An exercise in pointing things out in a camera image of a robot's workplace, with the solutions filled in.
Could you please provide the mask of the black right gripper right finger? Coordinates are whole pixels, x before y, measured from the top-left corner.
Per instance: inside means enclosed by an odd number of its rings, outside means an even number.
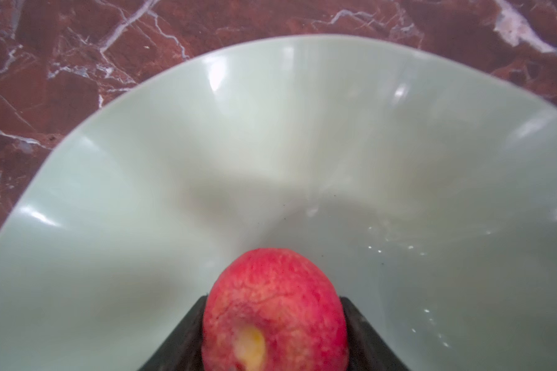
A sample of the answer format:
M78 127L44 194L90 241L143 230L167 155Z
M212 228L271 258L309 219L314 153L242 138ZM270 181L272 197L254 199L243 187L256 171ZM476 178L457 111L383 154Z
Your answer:
M347 321L348 371L409 371L349 299L340 297Z

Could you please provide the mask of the red fake peach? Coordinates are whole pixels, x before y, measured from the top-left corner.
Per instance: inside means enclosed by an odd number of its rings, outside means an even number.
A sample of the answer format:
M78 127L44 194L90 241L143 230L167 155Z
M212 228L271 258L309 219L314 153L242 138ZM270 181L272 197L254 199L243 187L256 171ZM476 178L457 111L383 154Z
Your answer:
M328 277L303 255L249 251L208 295L201 354L206 370L345 370L343 306Z

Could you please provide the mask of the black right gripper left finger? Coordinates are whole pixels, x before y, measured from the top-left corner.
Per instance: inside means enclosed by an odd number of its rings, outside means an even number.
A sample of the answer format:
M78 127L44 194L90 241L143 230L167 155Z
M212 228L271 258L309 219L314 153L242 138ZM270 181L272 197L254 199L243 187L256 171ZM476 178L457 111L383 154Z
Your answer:
M202 371L203 316L207 295L200 297L139 371Z

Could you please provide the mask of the light green wavy fruit bowl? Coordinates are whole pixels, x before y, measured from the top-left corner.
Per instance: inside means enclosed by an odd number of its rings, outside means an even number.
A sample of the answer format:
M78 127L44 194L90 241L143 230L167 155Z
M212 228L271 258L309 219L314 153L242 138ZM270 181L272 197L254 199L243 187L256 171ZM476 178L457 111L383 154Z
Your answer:
M413 370L557 370L557 108L352 36L244 43L113 100L0 230L0 370L136 370L256 247Z

